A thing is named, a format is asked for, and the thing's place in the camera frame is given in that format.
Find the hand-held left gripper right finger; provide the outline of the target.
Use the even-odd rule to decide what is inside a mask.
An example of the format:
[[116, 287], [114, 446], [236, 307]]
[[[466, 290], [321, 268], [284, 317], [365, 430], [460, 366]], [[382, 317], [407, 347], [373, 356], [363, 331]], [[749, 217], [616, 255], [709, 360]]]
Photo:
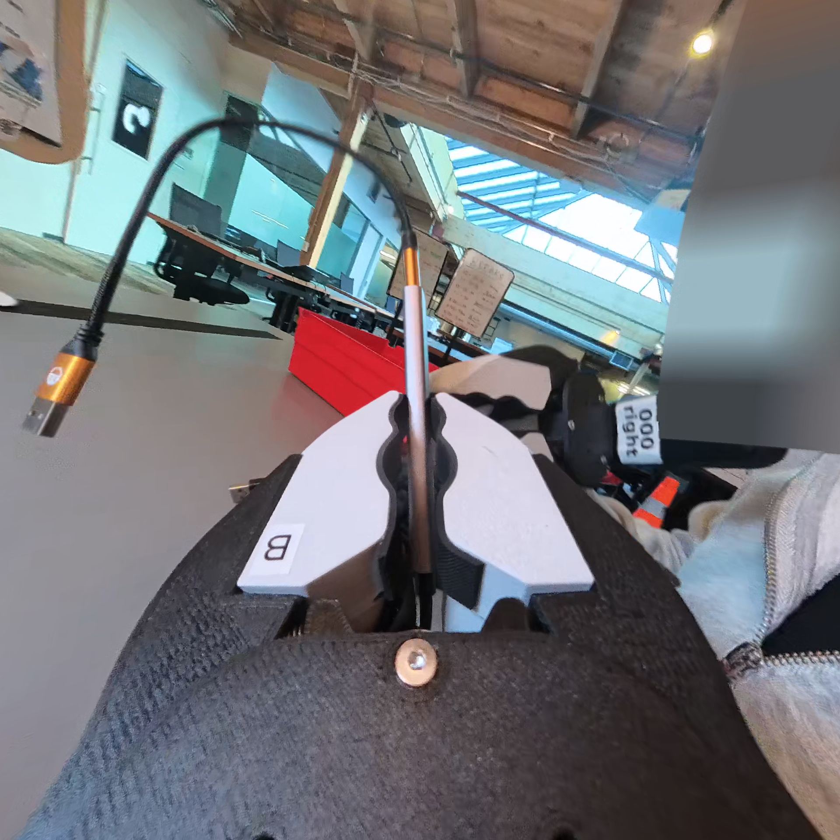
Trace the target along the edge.
[[505, 599], [591, 592], [593, 572], [545, 477], [554, 463], [451, 395], [434, 396], [429, 412], [444, 630], [480, 631]]

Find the orange white striped object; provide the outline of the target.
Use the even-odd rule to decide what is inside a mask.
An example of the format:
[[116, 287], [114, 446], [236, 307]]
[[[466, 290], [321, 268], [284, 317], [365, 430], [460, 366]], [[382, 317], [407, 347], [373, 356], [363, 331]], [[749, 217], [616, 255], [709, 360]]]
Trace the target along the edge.
[[633, 518], [653, 529], [662, 529], [670, 506], [685, 486], [683, 479], [667, 473], [633, 512]]

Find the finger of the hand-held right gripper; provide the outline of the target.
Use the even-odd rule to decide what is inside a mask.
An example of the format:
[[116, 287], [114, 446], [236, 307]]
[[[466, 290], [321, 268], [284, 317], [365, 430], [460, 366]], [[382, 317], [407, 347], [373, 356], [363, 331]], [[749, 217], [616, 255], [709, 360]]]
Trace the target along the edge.
[[482, 395], [491, 401], [518, 400], [530, 410], [542, 410], [553, 390], [550, 370], [513, 358], [475, 358], [449, 364], [429, 375], [431, 393]]
[[537, 415], [525, 415], [504, 419], [501, 425], [506, 428], [531, 455], [540, 455], [546, 459], [554, 459], [550, 445], [539, 427]]

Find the slim grey usb hub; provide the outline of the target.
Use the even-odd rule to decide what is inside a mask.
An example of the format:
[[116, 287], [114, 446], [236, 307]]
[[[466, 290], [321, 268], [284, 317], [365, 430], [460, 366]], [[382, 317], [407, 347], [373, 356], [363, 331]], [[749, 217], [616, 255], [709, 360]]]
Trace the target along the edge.
[[403, 291], [405, 386], [408, 401], [407, 475], [413, 567], [432, 573], [432, 527], [427, 461], [428, 358], [426, 305], [421, 286]]

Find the black office chair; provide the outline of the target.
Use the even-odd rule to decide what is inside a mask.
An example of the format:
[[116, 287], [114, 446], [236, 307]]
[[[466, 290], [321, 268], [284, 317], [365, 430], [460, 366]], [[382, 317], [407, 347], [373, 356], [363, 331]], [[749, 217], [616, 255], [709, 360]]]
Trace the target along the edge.
[[161, 225], [165, 242], [154, 273], [173, 285], [173, 297], [210, 306], [249, 303], [248, 293], [234, 284], [242, 266], [197, 240], [224, 240], [222, 208], [173, 184], [168, 221]]

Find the whiteboard with writing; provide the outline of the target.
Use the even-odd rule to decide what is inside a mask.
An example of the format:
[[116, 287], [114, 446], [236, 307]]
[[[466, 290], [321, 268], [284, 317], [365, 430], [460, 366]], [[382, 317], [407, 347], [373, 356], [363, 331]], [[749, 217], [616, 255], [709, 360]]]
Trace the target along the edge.
[[437, 306], [435, 318], [474, 338], [483, 336], [514, 278], [512, 269], [468, 248]]
[[[432, 302], [432, 297], [438, 284], [441, 271], [449, 254], [446, 243], [423, 233], [414, 231], [416, 238], [416, 257], [418, 277], [423, 288], [426, 304]], [[405, 251], [402, 251], [396, 263], [396, 268], [389, 282], [386, 294], [389, 298], [396, 300], [403, 299], [403, 290], [406, 284], [405, 272]]]

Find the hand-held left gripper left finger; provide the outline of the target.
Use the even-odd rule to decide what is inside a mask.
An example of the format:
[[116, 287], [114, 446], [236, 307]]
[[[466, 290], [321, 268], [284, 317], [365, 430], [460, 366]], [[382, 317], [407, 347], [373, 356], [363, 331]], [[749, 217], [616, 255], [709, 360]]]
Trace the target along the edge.
[[387, 392], [306, 447], [237, 587], [336, 601], [354, 631], [374, 631], [394, 598], [385, 559], [397, 527], [406, 424], [406, 396]]

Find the red plastic bin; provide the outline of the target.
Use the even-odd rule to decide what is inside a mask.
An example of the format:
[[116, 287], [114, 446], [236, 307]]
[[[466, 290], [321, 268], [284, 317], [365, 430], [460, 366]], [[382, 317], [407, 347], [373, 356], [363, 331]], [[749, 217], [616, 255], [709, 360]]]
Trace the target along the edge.
[[346, 417], [404, 393], [404, 350], [308, 310], [298, 313], [289, 372]]

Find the black wall poster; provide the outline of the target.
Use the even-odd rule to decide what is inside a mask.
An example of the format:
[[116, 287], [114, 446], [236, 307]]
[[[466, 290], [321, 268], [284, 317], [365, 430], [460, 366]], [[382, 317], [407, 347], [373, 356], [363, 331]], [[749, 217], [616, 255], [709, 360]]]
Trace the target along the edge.
[[111, 140], [148, 160], [163, 87], [132, 61], [126, 60]]

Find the black shirt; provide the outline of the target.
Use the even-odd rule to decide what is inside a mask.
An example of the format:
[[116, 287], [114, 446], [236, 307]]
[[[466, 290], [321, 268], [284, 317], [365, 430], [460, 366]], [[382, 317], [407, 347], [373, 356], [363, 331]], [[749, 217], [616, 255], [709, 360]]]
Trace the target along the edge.
[[839, 652], [839, 576], [806, 599], [764, 640], [768, 656]]

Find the light fleece zip jacket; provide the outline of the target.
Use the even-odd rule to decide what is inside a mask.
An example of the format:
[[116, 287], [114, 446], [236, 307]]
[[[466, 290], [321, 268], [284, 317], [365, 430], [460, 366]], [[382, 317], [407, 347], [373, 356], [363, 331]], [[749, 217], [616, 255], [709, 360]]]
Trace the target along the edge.
[[839, 838], [839, 458], [794, 451], [752, 473], [678, 571], [764, 757], [822, 838]]

